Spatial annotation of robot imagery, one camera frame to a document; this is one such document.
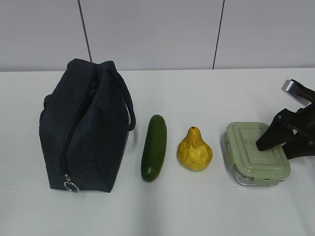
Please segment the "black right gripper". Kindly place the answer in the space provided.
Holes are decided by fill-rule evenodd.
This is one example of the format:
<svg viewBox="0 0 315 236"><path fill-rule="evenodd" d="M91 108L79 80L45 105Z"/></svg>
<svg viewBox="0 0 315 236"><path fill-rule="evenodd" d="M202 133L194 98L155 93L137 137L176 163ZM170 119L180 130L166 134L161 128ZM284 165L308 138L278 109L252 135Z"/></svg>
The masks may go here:
<svg viewBox="0 0 315 236"><path fill-rule="evenodd" d="M289 122L296 118L298 126L294 134L294 127ZM288 109L278 112L256 146L258 150L268 150L283 143L288 160L315 155L315 103L296 112Z"/></svg>

